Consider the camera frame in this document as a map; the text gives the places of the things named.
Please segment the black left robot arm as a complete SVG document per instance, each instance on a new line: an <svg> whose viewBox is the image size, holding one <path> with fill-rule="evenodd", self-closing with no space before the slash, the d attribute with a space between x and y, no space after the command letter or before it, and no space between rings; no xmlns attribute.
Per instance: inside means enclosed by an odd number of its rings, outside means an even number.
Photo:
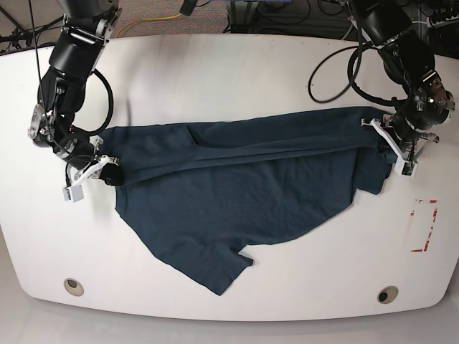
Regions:
<svg viewBox="0 0 459 344"><path fill-rule="evenodd" d="M417 141L426 139L429 129L444 123L454 111L453 95L444 88L435 69L434 54L411 28L410 18L395 1L344 1L343 5L349 10L358 40L367 41L349 60L347 75L351 88L365 100L395 109L382 127L412 161ZM387 76L402 86L406 99L384 100L356 84L357 64L368 49L378 52Z"/></svg>

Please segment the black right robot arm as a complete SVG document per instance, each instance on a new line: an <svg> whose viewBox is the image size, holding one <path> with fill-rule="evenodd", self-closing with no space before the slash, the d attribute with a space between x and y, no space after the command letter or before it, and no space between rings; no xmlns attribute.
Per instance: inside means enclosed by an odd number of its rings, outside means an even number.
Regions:
<svg viewBox="0 0 459 344"><path fill-rule="evenodd" d="M49 69L39 76L28 136L36 146L51 148L67 166L87 171L102 160L90 138L99 136L113 117L113 91L96 64L122 9L118 1L60 1L59 5L65 14L64 26L52 50ZM99 128L84 130L73 122L92 75L107 91L108 114Z"/></svg>

